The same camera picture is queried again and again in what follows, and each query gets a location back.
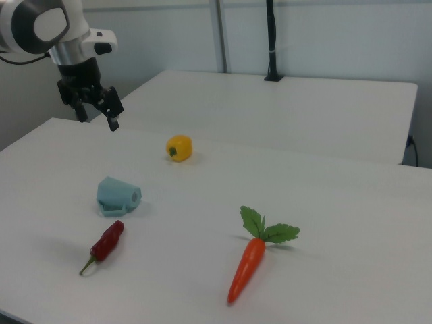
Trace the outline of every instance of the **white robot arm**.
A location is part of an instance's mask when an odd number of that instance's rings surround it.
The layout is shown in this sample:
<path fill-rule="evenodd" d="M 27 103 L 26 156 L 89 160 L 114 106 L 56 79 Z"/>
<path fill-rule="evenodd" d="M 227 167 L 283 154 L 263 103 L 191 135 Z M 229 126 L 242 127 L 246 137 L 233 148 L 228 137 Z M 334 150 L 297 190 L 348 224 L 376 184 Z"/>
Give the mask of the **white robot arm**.
<path fill-rule="evenodd" d="M 0 0 L 0 52 L 49 53 L 62 79 L 57 83 L 61 98 L 84 122 L 83 103 L 90 103 L 106 116 L 111 130 L 118 128 L 123 111 L 117 91 L 100 85 L 96 57 L 117 50 L 110 30 L 88 26 L 81 0 Z"/>

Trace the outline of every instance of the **toy carrot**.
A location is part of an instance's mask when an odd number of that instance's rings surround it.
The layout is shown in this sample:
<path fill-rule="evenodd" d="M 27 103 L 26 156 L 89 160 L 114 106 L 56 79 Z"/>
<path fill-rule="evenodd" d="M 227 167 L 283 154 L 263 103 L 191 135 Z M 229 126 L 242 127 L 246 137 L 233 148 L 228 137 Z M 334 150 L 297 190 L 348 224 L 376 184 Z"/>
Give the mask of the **toy carrot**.
<path fill-rule="evenodd" d="M 300 229 L 286 224 L 277 224 L 265 228 L 265 216 L 261 220 L 261 215 L 257 211 L 246 207 L 240 207 L 240 214 L 243 218 L 243 227 L 246 228 L 255 238 L 247 245 L 243 253 L 242 260 L 238 265 L 236 275 L 231 284 L 228 294 L 228 303 L 233 303 L 249 279 L 257 270 L 265 252 L 265 243 L 282 243 L 297 238 Z"/>

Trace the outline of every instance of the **cable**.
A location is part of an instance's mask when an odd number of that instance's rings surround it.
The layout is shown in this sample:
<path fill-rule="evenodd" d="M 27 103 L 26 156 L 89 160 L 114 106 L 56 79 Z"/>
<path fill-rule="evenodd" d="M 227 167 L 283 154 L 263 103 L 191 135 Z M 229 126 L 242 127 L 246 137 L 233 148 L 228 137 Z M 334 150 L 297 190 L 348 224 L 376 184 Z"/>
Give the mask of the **cable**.
<path fill-rule="evenodd" d="M 46 57 L 49 57 L 49 54 L 48 54 L 48 53 L 45 53 L 43 56 L 38 57 L 38 58 L 36 58 L 36 59 L 32 59 L 31 61 L 26 61 L 26 62 L 13 62 L 13 61 L 10 61 L 10 60 L 5 59 L 4 57 L 0 56 L 0 61 L 3 61 L 3 62 L 8 63 L 8 64 L 13 64 L 13 65 L 26 65 L 26 64 L 31 64 L 31 63 L 34 63 L 34 62 L 40 61 L 40 60 L 42 60 L 42 59 L 44 59 L 44 58 L 46 58 Z"/>
<path fill-rule="evenodd" d="M 406 141 L 406 148 L 410 147 L 410 146 L 414 147 L 414 152 L 416 154 L 416 167 L 419 166 L 419 152 L 417 151 L 417 145 L 416 142 L 414 141 L 414 136 L 413 135 L 408 135 L 408 140 Z"/>
<path fill-rule="evenodd" d="M 419 153 L 417 152 L 417 145 L 416 142 L 414 141 L 414 139 L 412 139 L 412 145 L 414 147 L 414 151 L 416 153 L 416 167 L 419 166 Z"/>

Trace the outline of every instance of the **carrot leaves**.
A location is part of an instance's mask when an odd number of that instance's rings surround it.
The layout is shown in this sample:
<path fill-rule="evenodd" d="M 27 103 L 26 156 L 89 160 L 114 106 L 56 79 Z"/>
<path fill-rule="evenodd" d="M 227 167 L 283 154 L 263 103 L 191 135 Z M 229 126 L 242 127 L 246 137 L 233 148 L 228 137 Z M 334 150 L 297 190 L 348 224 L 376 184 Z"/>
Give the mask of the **carrot leaves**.
<path fill-rule="evenodd" d="M 297 238 L 300 229 L 287 224 L 277 224 L 265 228 L 265 216 L 261 215 L 246 206 L 240 207 L 240 214 L 243 219 L 243 227 L 255 238 L 260 238 L 268 243 L 282 243 Z"/>

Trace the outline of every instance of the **pepper stem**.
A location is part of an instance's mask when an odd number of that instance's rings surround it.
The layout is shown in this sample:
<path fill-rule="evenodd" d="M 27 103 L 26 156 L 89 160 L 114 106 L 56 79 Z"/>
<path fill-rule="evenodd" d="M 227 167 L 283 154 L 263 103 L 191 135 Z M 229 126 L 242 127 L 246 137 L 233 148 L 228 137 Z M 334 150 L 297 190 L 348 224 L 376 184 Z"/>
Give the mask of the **pepper stem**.
<path fill-rule="evenodd" d="M 173 157 L 174 155 L 176 155 L 177 154 L 177 150 L 176 150 L 176 148 L 175 147 L 170 147 L 169 148 L 169 156 L 170 157 Z"/>
<path fill-rule="evenodd" d="M 96 261 L 96 257 L 94 255 L 92 255 L 90 257 L 90 260 L 88 260 L 87 264 L 84 266 L 84 268 L 82 268 L 82 270 L 80 271 L 80 275 L 82 275 L 82 273 L 88 268 L 89 265 L 91 265 L 93 262 Z"/>

